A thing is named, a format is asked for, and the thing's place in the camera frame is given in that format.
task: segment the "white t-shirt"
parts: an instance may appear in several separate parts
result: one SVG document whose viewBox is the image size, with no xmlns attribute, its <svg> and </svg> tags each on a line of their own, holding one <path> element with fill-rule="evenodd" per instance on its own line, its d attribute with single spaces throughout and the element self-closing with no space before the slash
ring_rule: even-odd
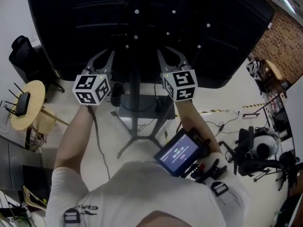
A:
<svg viewBox="0 0 303 227">
<path fill-rule="evenodd" d="M 222 154 L 203 159 L 205 170 L 216 159 L 227 165 Z M 225 183 L 229 195 L 216 197 L 210 187 L 171 176 L 154 162 L 129 162 L 106 184 L 89 192 L 75 171 L 59 167 L 52 176 L 46 209 L 48 227 L 61 227 L 66 210 L 75 208 L 84 227 L 136 227 L 149 214 L 160 211 L 192 227 L 241 227 L 248 209 L 248 194 L 230 171 L 217 181 Z"/>
</svg>

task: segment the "black cable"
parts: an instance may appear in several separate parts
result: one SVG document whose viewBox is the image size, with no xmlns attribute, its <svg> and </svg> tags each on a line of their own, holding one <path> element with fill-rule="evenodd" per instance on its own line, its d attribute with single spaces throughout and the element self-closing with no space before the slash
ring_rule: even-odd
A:
<svg viewBox="0 0 303 227">
<path fill-rule="evenodd" d="M 256 129 L 263 129 L 263 128 L 266 128 L 266 126 L 267 126 L 267 120 L 266 120 L 265 126 L 263 126 L 263 127 L 255 127 L 254 130 L 256 130 Z M 237 133 L 237 132 L 240 132 L 240 131 L 233 131 L 233 132 L 223 132 L 223 131 L 221 131 L 221 132 L 224 133 L 224 134 L 231 134 L 231 133 Z"/>
<path fill-rule="evenodd" d="M 227 150 L 227 151 L 225 152 L 225 160 L 226 160 L 228 163 L 233 163 L 233 161 L 231 161 L 231 162 L 228 161 L 227 156 L 226 156 L 226 155 L 227 155 L 227 152 L 229 152 L 229 151 Z"/>
<path fill-rule="evenodd" d="M 178 131 L 179 131 L 179 129 L 180 129 L 180 127 L 181 127 L 181 121 L 180 121 L 180 123 L 179 123 L 179 126 L 177 127 L 177 130 L 176 130 L 176 134 L 178 133 Z"/>
<path fill-rule="evenodd" d="M 214 135 L 214 137 L 216 137 L 221 131 L 219 131 L 216 135 Z"/>
<path fill-rule="evenodd" d="M 211 122 L 211 121 L 206 121 L 206 123 L 212 123 L 212 124 L 214 124 L 215 126 L 217 126 L 217 127 L 221 127 L 221 125 L 220 125 L 220 123 L 223 123 L 224 124 L 224 122 L 220 122 L 219 124 L 216 124 L 216 123 L 214 123 L 214 122 Z"/>
<path fill-rule="evenodd" d="M 122 105 L 123 108 L 125 108 L 125 109 L 127 109 L 127 110 L 129 110 L 131 112 L 135 112 L 135 113 L 140 113 L 140 112 L 149 110 L 157 102 L 156 83 L 157 82 L 155 82 L 155 85 L 153 86 L 153 89 L 155 91 L 155 99 L 154 99 L 153 103 L 149 107 L 137 111 L 137 110 L 133 110 L 133 109 L 130 109 L 130 108 L 126 107 L 121 101 L 120 101 L 120 104 Z"/>
<path fill-rule="evenodd" d="M 139 124 L 138 126 L 141 126 L 137 129 L 138 132 L 142 131 L 146 126 L 150 125 L 155 119 L 150 121 L 148 124 Z"/>
<path fill-rule="evenodd" d="M 103 154 L 102 150 L 101 150 L 101 147 L 100 147 L 100 140 L 99 140 L 99 130 L 98 130 L 98 124 L 97 124 L 97 119 L 96 119 L 96 116 L 94 114 L 94 111 L 92 110 L 92 108 L 88 105 L 86 105 L 90 115 L 92 116 L 93 120 L 94 120 L 94 123 L 95 123 L 95 128 L 96 128 L 96 137 L 97 137 L 97 146 L 98 146 L 98 149 L 103 157 L 103 161 L 104 161 L 104 165 L 106 166 L 106 169 L 107 169 L 107 175 L 108 175 L 108 179 L 110 180 L 110 174 L 109 174 L 109 169 L 108 169 L 108 166 L 106 164 L 106 160 L 105 160 L 105 155 Z"/>
<path fill-rule="evenodd" d="M 236 117 L 235 119 L 231 119 L 231 120 L 227 121 L 227 122 L 224 124 L 224 126 L 227 125 L 227 124 L 228 124 L 229 122 L 231 122 L 231 121 L 235 121 L 235 120 L 239 117 L 239 115 L 240 115 L 240 111 L 238 111 L 238 115 L 237 115 L 237 117 Z"/>
</svg>

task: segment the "power cable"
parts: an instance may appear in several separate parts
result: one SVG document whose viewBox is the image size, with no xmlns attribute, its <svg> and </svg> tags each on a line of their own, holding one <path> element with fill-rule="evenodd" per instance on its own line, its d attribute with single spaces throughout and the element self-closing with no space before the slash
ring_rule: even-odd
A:
<svg viewBox="0 0 303 227">
<path fill-rule="evenodd" d="M 211 122 L 211 121 L 206 121 L 206 123 L 212 123 L 212 124 L 214 124 L 215 126 L 217 126 L 217 127 L 219 128 L 219 131 L 218 131 L 218 133 L 215 135 L 215 137 L 216 137 L 220 132 L 222 132 L 222 133 L 224 133 L 224 134 L 238 133 L 238 132 L 240 132 L 240 131 L 224 132 L 224 131 L 223 131 L 223 128 L 224 128 L 224 126 L 227 125 L 229 122 L 235 121 L 235 120 L 239 117 L 239 114 L 240 114 L 240 112 L 238 111 L 238 115 L 237 115 L 236 118 L 231 119 L 231 120 L 227 121 L 226 123 L 220 122 L 220 123 L 223 123 L 223 124 L 221 124 L 221 125 L 220 125 L 220 123 L 219 123 L 219 124 L 216 124 L 216 123 Z M 254 130 L 256 130 L 256 129 L 263 129 L 263 128 L 266 128 L 266 126 L 267 126 L 267 121 L 266 121 L 265 126 L 263 126 L 263 127 L 255 127 Z"/>
<path fill-rule="evenodd" d="M 225 152 L 225 160 L 228 162 L 228 163 L 233 163 L 233 161 L 232 162 L 229 162 L 228 161 L 228 159 L 227 159 L 227 152 L 229 152 L 228 150 Z"/>
<path fill-rule="evenodd" d="M 5 128 L 0 127 L 0 131 L 1 131 L 2 134 L 8 134 L 8 133 L 10 132 L 10 128 L 11 128 L 10 120 L 7 121 L 7 124 L 9 124 L 9 125 L 6 125 Z"/>
<path fill-rule="evenodd" d="M 155 119 L 150 121 L 148 124 L 139 124 L 138 126 L 141 126 L 137 129 L 138 132 L 142 131 L 146 126 L 150 125 Z"/>
<path fill-rule="evenodd" d="M 96 137 L 97 137 L 97 146 L 98 146 L 98 149 L 103 157 L 103 161 L 104 161 L 104 165 L 107 169 L 107 175 L 108 175 L 108 179 L 110 180 L 110 174 L 109 174 L 109 169 L 108 169 L 108 166 L 107 166 L 107 163 L 106 163 L 106 160 L 105 160 L 105 155 L 104 153 L 102 152 L 101 150 L 101 147 L 100 147 L 100 140 L 99 140 L 99 130 L 98 130 L 98 123 L 97 123 L 97 119 L 96 119 L 96 116 L 95 116 L 95 113 L 94 111 L 91 109 L 90 106 L 86 105 L 89 113 L 91 114 L 93 120 L 94 120 L 94 123 L 95 123 L 95 128 L 96 128 Z"/>
<path fill-rule="evenodd" d="M 178 127 L 177 127 L 177 130 L 176 130 L 176 134 L 179 132 L 179 129 L 180 129 L 180 127 L 181 127 L 181 121 L 180 121 L 180 123 L 179 123 L 179 125 L 178 125 Z"/>
</svg>

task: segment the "person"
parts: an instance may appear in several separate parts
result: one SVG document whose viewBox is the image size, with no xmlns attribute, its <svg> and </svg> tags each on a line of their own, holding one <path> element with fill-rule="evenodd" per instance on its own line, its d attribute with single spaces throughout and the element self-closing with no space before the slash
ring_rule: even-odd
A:
<svg viewBox="0 0 303 227">
<path fill-rule="evenodd" d="M 220 160 L 219 167 L 227 165 L 214 135 L 194 105 L 182 101 L 176 102 L 176 106 L 185 130 L 195 127 L 204 139 L 211 140 L 211 154 L 201 160 L 205 170 L 216 159 Z M 82 105 L 64 133 L 46 209 L 48 227 L 243 226 L 249 197 L 230 171 L 217 179 L 228 187 L 218 197 L 209 185 L 173 177 L 155 162 L 126 163 L 106 184 L 89 192 L 81 178 L 80 164 L 92 123 L 91 114 Z M 69 223 L 74 216 L 79 216 L 78 224 Z"/>
</svg>

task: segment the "wooden stool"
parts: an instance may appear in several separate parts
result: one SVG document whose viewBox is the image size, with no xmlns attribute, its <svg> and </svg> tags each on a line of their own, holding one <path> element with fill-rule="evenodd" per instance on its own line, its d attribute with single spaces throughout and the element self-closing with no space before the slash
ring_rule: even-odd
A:
<svg viewBox="0 0 303 227">
<path fill-rule="evenodd" d="M 43 103 L 45 100 L 45 87 L 41 81 L 35 80 L 27 83 L 22 88 L 22 91 L 29 92 L 30 99 L 28 102 L 27 113 L 25 115 L 20 117 L 17 117 L 13 114 L 11 115 L 10 122 L 15 130 L 22 131 L 30 127 L 34 130 L 36 135 L 45 142 L 45 139 L 42 138 L 39 132 L 49 133 L 49 131 L 52 130 L 56 121 L 63 123 L 67 126 L 69 125 L 67 122 L 57 118 L 54 111 L 43 108 Z M 36 118 L 38 118 L 38 122 L 36 122 L 37 128 L 35 128 L 33 125 Z"/>
</svg>

